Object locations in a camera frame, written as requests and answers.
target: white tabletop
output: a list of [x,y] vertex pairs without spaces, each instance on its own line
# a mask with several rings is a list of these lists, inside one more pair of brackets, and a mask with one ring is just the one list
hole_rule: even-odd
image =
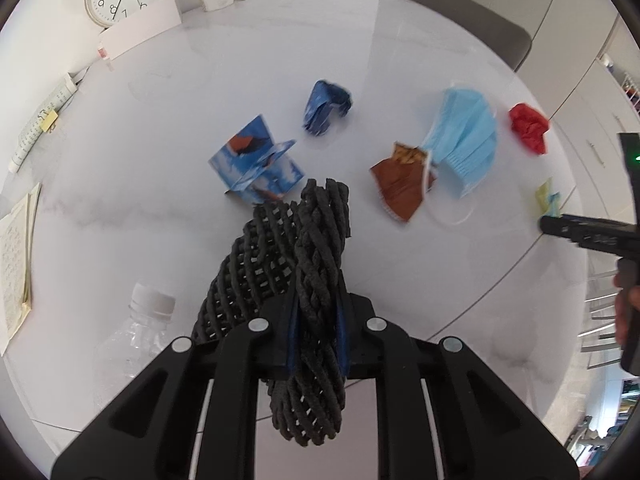
[[[575,183],[553,130],[540,157],[511,133],[508,110],[537,105],[518,77],[462,28],[407,0],[247,0],[188,12],[183,22],[92,66],[42,141],[48,149],[5,185],[4,195],[17,198],[27,180],[44,181],[33,311],[5,356],[31,417],[76,431],[90,421],[92,354],[126,317],[136,281],[175,296],[174,330],[190,333],[252,216],[224,195],[207,160],[258,114],[276,142],[297,140],[289,153],[306,177],[350,187],[348,289],[412,336],[459,335],[543,415],[574,347],[586,256],[540,239],[536,188],[552,176],[567,198]],[[315,138],[301,124],[318,79],[347,88],[354,105]],[[383,210],[369,168],[395,140],[419,144],[456,83],[484,92],[495,108],[495,164],[466,203],[466,221],[443,224],[434,218],[441,211],[423,205],[400,225]],[[581,213],[577,192],[567,207]],[[365,389],[354,386],[348,403]],[[375,452],[375,432],[346,415],[353,418],[344,432],[362,434]],[[270,424],[258,424],[258,450],[273,446],[274,461],[260,473],[258,457],[259,478],[277,477],[277,450],[296,451]],[[340,442],[354,442],[341,437],[305,456],[341,453]]]

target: bottle cap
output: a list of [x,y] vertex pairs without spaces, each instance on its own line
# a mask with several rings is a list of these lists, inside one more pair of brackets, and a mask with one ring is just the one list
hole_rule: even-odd
[[174,313],[175,298],[162,294],[150,286],[136,283],[130,306],[139,314],[167,322]]

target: blue face mask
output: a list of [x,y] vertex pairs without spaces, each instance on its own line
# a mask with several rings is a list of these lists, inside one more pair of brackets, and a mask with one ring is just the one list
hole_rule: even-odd
[[431,152],[431,161],[440,164],[478,120],[488,105],[480,92],[467,88],[449,88],[433,131],[420,148]]
[[480,92],[450,88],[434,131],[423,143],[440,171],[452,174],[455,193],[462,197],[488,173],[494,163],[495,118]]

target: hand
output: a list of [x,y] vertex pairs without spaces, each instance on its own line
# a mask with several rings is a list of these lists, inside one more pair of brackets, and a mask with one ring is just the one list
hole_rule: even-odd
[[[620,276],[618,274],[613,278],[613,286],[620,287]],[[629,303],[636,309],[640,310],[640,286],[635,286],[629,291]],[[616,341],[620,346],[626,343],[626,337],[629,333],[629,321],[625,311],[625,300],[622,291],[616,296]]]

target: white paper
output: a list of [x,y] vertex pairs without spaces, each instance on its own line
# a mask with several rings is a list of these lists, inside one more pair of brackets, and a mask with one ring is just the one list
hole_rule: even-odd
[[31,245],[38,184],[0,220],[0,355],[31,311]]
[[98,53],[105,59],[115,59],[181,23],[175,0],[158,0],[100,33]]

